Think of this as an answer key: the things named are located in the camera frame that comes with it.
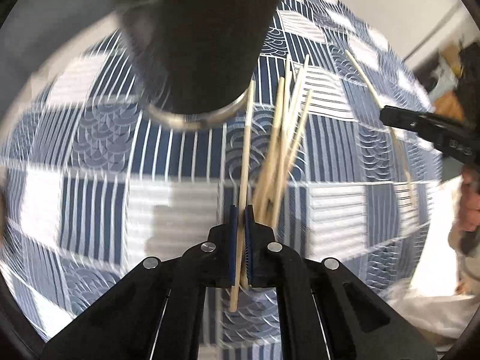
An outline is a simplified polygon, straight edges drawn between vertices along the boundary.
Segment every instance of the dark cylindrical container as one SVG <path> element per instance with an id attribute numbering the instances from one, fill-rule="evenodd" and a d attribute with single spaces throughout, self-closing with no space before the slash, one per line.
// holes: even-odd
<path id="1" fill-rule="evenodd" d="M 200 128 L 243 107 L 278 0 L 115 1 L 150 116 Z"/>

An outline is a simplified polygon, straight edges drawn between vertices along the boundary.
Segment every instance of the bundle of chopsticks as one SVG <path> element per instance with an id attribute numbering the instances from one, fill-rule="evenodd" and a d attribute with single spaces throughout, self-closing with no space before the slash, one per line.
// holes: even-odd
<path id="1" fill-rule="evenodd" d="M 296 74 L 291 70 L 290 55 L 286 57 L 285 77 L 278 81 L 277 100 L 273 118 L 270 142 L 268 145 L 265 161 L 263 162 L 260 175 L 257 179 L 253 194 L 253 212 L 255 221 L 272 227 L 277 231 L 280 204 L 287 186 L 292 167 L 297 158 L 297 152 L 302 140 L 305 124 L 308 117 L 312 91 L 308 92 L 302 109 L 303 86 L 305 83 L 307 67 L 310 56 L 306 55 L 303 66 Z M 245 275 L 245 228 L 243 213 L 247 202 L 248 171 L 250 158 L 250 136 L 251 119 L 253 116 L 253 102 L 255 92 L 255 81 L 250 82 L 247 113 L 245 117 L 245 130 L 243 135 L 243 153 L 241 181 L 238 197 L 238 233 L 237 233 L 237 254 L 235 267 L 235 285 L 230 293 L 230 311 L 237 310 L 239 286 L 247 286 Z"/>

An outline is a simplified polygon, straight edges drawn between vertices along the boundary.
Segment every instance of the metal rivet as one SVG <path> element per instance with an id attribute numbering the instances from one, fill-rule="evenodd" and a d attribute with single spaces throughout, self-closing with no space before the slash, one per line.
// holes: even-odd
<path id="1" fill-rule="evenodd" d="M 323 265 L 325 266 L 325 268 L 334 271 L 340 266 L 340 263 L 336 259 L 326 259 Z"/>
<path id="2" fill-rule="evenodd" d="M 269 251 L 274 251 L 274 252 L 278 252 L 278 251 L 281 251 L 283 248 L 282 244 L 279 244 L 278 242 L 270 242 L 268 245 L 267 245 L 267 249 Z"/>
<path id="3" fill-rule="evenodd" d="M 157 265 L 158 265 L 158 260 L 155 257 L 148 257 L 143 260 L 143 266 L 146 269 L 156 268 Z"/>
<path id="4" fill-rule="evenodd" d="M 200 249 L 204 251 L 205 253 L 210 253 L 216 249 L 216 245 L 213 242 L 204 242 Z"/>

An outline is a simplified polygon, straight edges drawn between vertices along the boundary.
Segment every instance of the triangular cutout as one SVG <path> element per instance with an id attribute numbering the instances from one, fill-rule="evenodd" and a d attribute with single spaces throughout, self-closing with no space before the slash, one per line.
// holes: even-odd
<path id="1" fill-rule="evenodd" d="M 390 322 L 390 317 L 371 303 L 354 284 L 344 283 L 343 287 L 364 333 L 373 332 Z"/>

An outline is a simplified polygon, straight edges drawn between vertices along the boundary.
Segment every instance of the blue and white tablecloth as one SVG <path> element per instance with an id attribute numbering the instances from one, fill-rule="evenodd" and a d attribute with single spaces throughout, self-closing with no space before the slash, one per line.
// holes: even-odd
<path id="1" fill-rule="evenodd" d="M 431 110 L 387 40 L 337 0 L 279 0 L 253 72 L 250 181 L 268 145 L 278 79 L 310 55 L 305 136 L 280 213 L 278 240 L 314 260 L 337 257 L 382 294 L 413 274 L 429 228 L 440 155 L 396 131 L 401 157 L 356 69 L 384 104 Z M 211 130 L 172 131 L 146 117 L 116 31 L 72 60 L 23 113 L 1 149 L 8 225 L 1 272 L 45 340 L 144 257 L 180 256 L 236 202 L 244 112 Z M 223 359 L 279 359 L 273 290 L 207 291 L 202 350 Z"/>

